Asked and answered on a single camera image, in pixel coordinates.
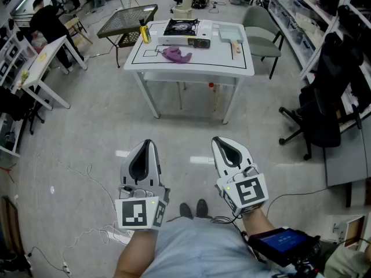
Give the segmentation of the black screen device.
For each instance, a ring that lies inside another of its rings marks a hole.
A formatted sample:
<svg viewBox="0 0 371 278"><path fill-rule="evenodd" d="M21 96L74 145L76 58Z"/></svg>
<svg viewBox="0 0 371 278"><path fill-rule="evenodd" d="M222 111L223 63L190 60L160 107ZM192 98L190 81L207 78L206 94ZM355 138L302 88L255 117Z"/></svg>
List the black screen device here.
<svg viewBox="0 0 371 278"><path fill-rule="evenodd" d="M289 278L316 278L319 270L311 265L321 253L320 236L310 236L291 228L279 228L251 235L248 245L259 255L285 268L293 266Z"/></svg>

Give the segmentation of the person's light blue clothing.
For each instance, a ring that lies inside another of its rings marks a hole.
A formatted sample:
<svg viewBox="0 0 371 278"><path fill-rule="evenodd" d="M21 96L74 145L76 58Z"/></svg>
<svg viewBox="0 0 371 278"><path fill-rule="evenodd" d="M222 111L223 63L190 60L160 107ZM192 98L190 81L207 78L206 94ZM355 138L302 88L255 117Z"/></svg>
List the person's light blue clothing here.
<svg viewBox="0 0 371 278"><path fill-rule="evenodd" d="M272 278L233 225L178 218L158 233L155 258L141 278Z"/></svg>

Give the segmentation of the purple cloth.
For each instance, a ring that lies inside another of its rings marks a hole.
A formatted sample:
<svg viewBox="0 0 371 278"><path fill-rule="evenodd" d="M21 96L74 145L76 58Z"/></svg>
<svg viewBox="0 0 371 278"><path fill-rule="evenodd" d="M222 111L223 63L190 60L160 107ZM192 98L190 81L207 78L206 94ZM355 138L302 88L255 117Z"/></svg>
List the purple cloth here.
<svg viewBox="0 0 371 278"><path fill-rule="evenodd" d="M178 64L188 63L192 57L192 53L187 53L185 56L182 55L181 50L177 46L169 46L161 51L161 54L164 58Z"/></svg>

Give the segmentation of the brown wooden board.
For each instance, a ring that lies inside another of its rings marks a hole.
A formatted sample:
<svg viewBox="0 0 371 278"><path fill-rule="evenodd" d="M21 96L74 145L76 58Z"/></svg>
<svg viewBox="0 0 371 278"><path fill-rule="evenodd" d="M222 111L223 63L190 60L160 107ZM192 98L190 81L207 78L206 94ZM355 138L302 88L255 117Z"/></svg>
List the brown wooden board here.
<svg viewBox="0 0 371 278"><path fill-rule="evenodd" d="M0 244L8 251L24 254L18 209L8 196L0 198Z"/></svg>

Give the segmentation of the person's left shoe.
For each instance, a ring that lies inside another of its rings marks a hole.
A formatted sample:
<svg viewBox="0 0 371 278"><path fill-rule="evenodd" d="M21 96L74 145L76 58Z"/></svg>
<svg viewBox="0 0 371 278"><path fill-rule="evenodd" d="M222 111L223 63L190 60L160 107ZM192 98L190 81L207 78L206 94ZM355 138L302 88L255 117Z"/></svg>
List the person's left shoe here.
<svg viewBox="0 0 371 278"><path fill-rule="evenodd" d="M191 220L194 218L190 207L186 203L180 204L179 212L181 217L185 217Z"/></svg>

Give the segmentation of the person's right shoe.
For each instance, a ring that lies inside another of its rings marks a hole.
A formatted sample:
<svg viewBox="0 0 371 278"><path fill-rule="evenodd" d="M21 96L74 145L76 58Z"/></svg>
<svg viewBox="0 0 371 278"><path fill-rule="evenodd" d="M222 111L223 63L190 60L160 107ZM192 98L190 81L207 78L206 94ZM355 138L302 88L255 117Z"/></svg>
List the person's right shoe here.
<svg viewBox="0 0 371 278"><path fill-rule="evenodd" d="M196 208L196 216L198 218L208 218L208 205L204 199L199 199Z"/></svg>

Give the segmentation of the light blue rectangular pan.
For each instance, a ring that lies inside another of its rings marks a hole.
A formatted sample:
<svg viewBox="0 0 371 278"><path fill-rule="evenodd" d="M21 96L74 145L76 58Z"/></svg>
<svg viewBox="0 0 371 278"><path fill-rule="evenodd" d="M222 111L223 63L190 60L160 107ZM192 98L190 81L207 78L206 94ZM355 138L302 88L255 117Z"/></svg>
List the light blue rectangular pan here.
<svg viewBox="0 0 371 278"><path fill-rule="evenodd" d="M237 25L220 24L219 36L222 42L230 43L236 53L241 53L240 44L244 42L244 37Z"/></svg>

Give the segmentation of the white side table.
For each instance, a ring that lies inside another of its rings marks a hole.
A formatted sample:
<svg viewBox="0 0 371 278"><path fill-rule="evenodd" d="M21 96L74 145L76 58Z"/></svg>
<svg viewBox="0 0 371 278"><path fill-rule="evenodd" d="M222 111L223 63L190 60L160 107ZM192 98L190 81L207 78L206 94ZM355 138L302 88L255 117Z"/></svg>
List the white side table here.
<svg viewBox="0 0 371 278"><path fill-rule="evenodd" d="M34 60L31 61L31 65L29 67L29 76L26 79L26 81L22 84L20 87L22 90L24 90L27 94L29 94L32 98L34 98L36 101L41 103L45 108L48 110L52 110L53 107L41 99L36 92L33 92L31 90L31 87L36 90L38 87L41 88L49 97L57 101L61 106L64 108L70 109L70 105L68 102L66 102L63 98L61 98L57 93L55 93L45 82L42 81L42 76L44 75L45 71L49 67L50 62L56 57L56 53L63 47L63 45L66 45L67 49L70 51L73 57L76 58L76 61L81 66L83 70L87 70L88 66L86 63L81 60L81 58L77 55L75 49L72 47L72 45L67 40L66 36L63 36L52 43L46 45L39 55L35 57ZM46 53L46 59L44 61L39 61L39 56L42 53Z"/></svg>

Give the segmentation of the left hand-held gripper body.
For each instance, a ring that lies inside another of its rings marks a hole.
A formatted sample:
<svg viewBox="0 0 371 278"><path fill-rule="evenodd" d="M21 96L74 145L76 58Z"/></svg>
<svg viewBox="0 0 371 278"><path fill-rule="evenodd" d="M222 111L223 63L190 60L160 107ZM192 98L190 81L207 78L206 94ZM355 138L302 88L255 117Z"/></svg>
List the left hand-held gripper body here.
<svg viewBox="0 0 371 278"><path fill-rule="evenodd" d="M121 229L158 231L169 203L170 189L164 186L135 187L121 185L115 201Z"/></svg>

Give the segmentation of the white work table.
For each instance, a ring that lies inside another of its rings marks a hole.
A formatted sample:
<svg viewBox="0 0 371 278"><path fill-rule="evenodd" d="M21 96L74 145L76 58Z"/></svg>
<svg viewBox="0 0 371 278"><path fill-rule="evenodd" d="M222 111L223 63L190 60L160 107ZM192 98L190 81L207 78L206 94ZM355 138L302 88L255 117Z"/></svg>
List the white work table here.
<svg viewBox="0 0 371 278"><path fill-rule="evenodd" d="M236 53L230 43L222 42L219 28L227 26L226 22L209 21L208 32L210 48L200 49L192 46L181 46L182 54L191 53L188 63L178 64L169 61L161 55L165 46L158 41L168 22L151 21L148 23L151 43L144 43L139 38L130 52L125 65L125 71L131 72L155 118L160 117L156 103L150 93L147 83L153 81L176 83L204 83L231 86L233 93L226 109L223 124L229 122L231 113L237 103L238 95L245 81L254 75L254 67L245 29L241 24L232 24L238 28L243 42L240 53Z"/></svg>

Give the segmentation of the person's left forearm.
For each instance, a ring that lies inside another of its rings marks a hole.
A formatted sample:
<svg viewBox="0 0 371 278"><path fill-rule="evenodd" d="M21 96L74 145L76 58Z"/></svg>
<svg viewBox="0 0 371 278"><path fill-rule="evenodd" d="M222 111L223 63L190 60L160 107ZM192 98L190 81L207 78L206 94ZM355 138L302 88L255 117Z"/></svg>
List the person's left forearm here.
<svg viewBox="0 0 371 278"><path fill-rule="evenodd" d="M135 231L121 253L114 278L140 278L155 257L157 231Z"/></svg>

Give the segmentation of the light wooden chair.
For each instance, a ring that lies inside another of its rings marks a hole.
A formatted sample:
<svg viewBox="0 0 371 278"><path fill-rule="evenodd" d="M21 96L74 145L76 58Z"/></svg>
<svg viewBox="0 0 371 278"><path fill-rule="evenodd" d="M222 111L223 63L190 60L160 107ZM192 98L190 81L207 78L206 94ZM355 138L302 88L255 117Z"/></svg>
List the light wooden chair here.
<svg viewBox="0 0 371 278"><path fill-rule="evenodd" d="M89 38L89 34L86 28L82 25L79 18L77 16L71 14L62 14L60 16L60 21L64 24L65 28L70 31L74 30L75 33L79 34L83 37L87 42L93 44L93 42Z"/></svg>

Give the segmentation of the black office chair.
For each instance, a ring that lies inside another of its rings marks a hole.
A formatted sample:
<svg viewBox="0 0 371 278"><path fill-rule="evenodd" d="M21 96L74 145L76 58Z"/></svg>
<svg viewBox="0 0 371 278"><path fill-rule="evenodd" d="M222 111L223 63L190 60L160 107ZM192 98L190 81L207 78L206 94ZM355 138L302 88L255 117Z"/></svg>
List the black office chair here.
<svg viewBox="0 0 371 278"><path fill-rule="evenodd" d="M341 38L335 32L327 34L315 78L301 89L299 108L295 111L279 108L280 113L287 114L299 126L298 131L288 138L280 138L279 144L285 145L295 136L303 134L307 146L304 160L311 159L313 145L322 148L340 146L339 124L355 119L360 125L359 114L371 104L371 88L360 69L362 64L363 52L350 36ZM347 87L351 88L358 105L353 106L351 114L338 118L337 106Z"/></svg>
<svg viewBox="0 0 371 278"><path fill-rule="evenodd" d="M32 129L35 118L41 123L45 123L38 111L42 104L32 98L29 94L24 93L21 97L13 94L9 89L0 86L0 113L9 114L14 121L29 120L30 134L33 135Z"/></svg>

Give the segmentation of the white shelving unit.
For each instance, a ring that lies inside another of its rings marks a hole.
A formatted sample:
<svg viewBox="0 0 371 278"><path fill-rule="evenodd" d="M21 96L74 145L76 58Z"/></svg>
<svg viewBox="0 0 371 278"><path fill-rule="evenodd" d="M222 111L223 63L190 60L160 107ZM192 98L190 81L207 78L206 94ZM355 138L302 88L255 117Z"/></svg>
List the white shelving unit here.
<svg viewBox="0 0 371 278"><path fill-rule="evenodd" d="M268 12L312 83L327 34L351 37L364 54L359 69L371 89L371 0L269 0Z"/></svg>
<svg viewBox="0 0 371 278"><path fill-rule="evenodd" d="M18 94L16 83L30 59L27 55L28 47L29 44L12 18L0 25L0 92L5 89ZM3 111L3 107L12 109L14 105L7 97L0 97L0 151L19 158L17 146L23 121L16 121Z"/></svg>

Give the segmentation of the beige trash bin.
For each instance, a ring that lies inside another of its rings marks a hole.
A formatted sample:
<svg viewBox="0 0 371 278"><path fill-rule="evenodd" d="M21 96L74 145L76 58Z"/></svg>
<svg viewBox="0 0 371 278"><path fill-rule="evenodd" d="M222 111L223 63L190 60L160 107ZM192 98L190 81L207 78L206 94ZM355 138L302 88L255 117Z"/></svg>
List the beige trash bin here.
<svg viewBox="0 0 371 278"><path fill-rule="evenodd" d="M191 19L192 16L192 0L183 0L181 4L172 8L174 19Z"/></svg>

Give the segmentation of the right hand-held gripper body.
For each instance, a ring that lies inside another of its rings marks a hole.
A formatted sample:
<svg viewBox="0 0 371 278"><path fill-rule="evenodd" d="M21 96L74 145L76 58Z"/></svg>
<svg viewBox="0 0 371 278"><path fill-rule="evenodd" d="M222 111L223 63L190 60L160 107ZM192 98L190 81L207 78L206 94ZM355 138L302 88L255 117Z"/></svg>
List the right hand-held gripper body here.
<svg viewBox="0 0 371 278"><path fill-rule="evenodd" d="M216 188L235 217L259 209L269 199L264 174L256 165L219 178Z"/></svg>

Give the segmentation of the grey cabinet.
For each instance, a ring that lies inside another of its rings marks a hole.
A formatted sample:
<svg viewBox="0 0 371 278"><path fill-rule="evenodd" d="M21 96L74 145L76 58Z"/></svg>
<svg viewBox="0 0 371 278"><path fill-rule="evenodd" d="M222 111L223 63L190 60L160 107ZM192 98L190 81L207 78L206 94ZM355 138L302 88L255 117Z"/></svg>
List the grey cabinet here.
<svg viewBox="0 0 371 278"><path fill-rule="evenodd" d="M363 194L350 195L354 204L371 206L371 116L362 128L352 126L341 134L341 144L325 149L327 186L362 187Z"/></svg>

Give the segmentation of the person's shoe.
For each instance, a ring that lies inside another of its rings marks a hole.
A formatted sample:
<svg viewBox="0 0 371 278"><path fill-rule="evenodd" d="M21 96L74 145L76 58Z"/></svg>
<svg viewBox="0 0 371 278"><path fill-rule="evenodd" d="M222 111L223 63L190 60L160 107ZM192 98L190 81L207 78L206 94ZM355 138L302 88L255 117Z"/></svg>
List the person's shoe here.
<svg viewBox="0 0 371 278"><path fill-rule="evenodd" d="M208 218L208 205L204 199L199 199L196 208L196 216L198 218Z"/></svg>
<svg viewBox="0 0 371 278"><path fill-rule="evenodd" d="M180 204L179 212L181 217L185 217L191 220L194 218L190 207L186 203Z"/></svg>

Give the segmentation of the white portable gas stove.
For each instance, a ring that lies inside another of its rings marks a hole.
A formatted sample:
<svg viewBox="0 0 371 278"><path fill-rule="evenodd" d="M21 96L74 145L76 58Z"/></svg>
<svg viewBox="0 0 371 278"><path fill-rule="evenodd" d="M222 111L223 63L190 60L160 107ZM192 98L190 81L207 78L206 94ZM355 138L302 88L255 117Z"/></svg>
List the white portable gas stove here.
<svg viewBox="0 0 371 278"><path fill-rule="evenodd" d="M164 46L184 45L194 48L210 48L213 23L210 20L169 19L164 31L158 35L158 43Z"/></svg>

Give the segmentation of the yellow bottle with black cap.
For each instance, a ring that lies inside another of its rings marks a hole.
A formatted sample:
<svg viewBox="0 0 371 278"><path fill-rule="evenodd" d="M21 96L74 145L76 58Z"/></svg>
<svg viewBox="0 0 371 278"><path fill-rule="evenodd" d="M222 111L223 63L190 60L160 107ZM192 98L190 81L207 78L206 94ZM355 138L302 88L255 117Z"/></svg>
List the yellow bottle with black cap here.
<svg viewBox="0 0 371 278"><path fill-rule="evenodd" d="M140 33L143 38L143 42L148 44L151 42L151 35L150 35L149 28L147 24L145 23L144 19L140 19L139 23L140 23Z"/></svg>

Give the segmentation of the grey green chair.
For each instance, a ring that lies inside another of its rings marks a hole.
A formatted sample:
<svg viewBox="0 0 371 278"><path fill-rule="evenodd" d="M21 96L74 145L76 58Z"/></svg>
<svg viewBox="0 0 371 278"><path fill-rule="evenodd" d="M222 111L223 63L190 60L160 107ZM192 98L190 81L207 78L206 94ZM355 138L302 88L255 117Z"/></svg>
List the grey green chair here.
<svg viewBox="0 0 371 278"><path fill-rule="evenodd" d="M278 59L281 57L281 49L285 39L282 31L274 24L269 12L261 6L249 6L242 25L245 29L255 27L275 35L272 41L262 35L246 35L252 56L261 57L261 61L265 58L274 58L269 75L269 79L271 79Z"/></svg>

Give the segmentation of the glass-top lattice table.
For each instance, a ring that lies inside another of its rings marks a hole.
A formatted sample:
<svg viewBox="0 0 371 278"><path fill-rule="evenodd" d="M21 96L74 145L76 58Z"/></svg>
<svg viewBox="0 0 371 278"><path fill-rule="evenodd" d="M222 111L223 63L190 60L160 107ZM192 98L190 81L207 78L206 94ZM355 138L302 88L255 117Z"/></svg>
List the glass-top lattice table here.
<svg viewBox="0 0 371 278"><path fill-rule="evenodd" d="M118 10L99 30L97 37L106 38L115 48L118 68L118 50L135 45L140 36L140 20L145 23L153 21L157 10L157 4Z"/></svg>

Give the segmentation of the wooden framed panel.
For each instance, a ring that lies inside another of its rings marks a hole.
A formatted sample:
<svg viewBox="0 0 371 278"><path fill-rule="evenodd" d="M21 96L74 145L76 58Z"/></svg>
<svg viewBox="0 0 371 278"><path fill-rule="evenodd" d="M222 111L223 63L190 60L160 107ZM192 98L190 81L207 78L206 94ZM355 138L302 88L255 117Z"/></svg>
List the wooden framed panel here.
<svg viewBox="0 0 371 278"><path fill-rule="evenodd" d="M357 245L361 239L364 216L357 216L345 221L344 246L351 247Z"/></svg>

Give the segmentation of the person's right forearm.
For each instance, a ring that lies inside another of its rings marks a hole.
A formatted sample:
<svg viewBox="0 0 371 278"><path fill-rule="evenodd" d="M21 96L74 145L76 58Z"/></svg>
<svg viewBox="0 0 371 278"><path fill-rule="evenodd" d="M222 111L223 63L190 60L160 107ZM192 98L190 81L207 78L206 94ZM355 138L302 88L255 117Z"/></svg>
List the person's right forearm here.
<svg viewBox="0 0 371 278"><path fill-rule="evenodd" d="M248 237L275 229L260 208L243 214L242 222Z"/></svg>

